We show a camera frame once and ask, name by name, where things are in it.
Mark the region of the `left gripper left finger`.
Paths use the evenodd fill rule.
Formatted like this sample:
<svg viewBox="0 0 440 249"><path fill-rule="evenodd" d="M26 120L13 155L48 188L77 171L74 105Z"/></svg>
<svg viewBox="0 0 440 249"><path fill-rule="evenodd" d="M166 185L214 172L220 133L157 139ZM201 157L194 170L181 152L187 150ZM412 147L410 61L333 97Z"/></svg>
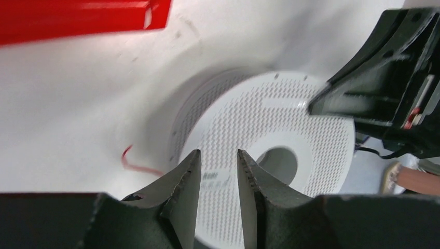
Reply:
<svg viewBox="0 0 440 249"><path fill-rule="evenodd" d="M126 196L136 208L132 226L147 248L193 248L201 184L201 151L192 150L173 170Z"/></svg>

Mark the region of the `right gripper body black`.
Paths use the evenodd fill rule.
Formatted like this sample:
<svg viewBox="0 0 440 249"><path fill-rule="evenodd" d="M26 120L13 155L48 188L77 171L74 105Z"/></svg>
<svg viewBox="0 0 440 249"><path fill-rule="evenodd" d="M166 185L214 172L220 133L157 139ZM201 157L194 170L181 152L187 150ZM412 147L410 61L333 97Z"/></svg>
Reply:
<svg viewBox="0 0 440 249"><path fill-rule="evenodd" d="M439 64L393 62L369 70L352 80L352 96L367 100L353 116L357 131L394 153L439 156Z"/></svg>

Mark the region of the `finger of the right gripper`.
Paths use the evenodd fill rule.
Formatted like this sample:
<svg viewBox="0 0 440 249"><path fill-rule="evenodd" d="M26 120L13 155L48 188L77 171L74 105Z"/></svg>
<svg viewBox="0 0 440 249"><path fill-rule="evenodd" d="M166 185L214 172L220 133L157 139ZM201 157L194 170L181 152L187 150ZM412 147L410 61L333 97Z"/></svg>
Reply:
<svg viewBox="0 0 440 249"><path fill-rule="evenodd" d="M394 120L432 68L439 8L388 9L355 56L310 102L312 115Z"/></svg>

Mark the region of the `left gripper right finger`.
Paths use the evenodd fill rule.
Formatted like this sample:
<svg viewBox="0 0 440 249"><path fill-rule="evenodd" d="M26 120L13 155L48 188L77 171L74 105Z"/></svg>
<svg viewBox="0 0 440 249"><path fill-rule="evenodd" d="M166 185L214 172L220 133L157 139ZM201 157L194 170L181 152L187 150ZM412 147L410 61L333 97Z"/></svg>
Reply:
<svg viewBox="0 0 440 249"><path fill-rule="evenodd" d="M237 151L237 179L245 248L299 248L298 225L311 200Z"/></svg>

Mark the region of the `white translucent cable spool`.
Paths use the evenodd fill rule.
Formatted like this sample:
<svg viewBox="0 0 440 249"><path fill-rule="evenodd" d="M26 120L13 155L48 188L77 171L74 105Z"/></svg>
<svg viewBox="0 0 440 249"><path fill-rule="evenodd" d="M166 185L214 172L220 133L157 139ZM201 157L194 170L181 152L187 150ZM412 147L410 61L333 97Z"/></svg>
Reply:
<svg viewBox="0 0 440 249"><path fill-rule="evenodd" d="M237 151L257 159L274 149L296 161L277 175L315 197L338 193L353 157L351 119L311 116L308 104L326 82L302 72L254 68L226 71L205 82L181 108L169 142L172 167L194 149L202 170L196 239L209 248L244 248Z"/></svg>

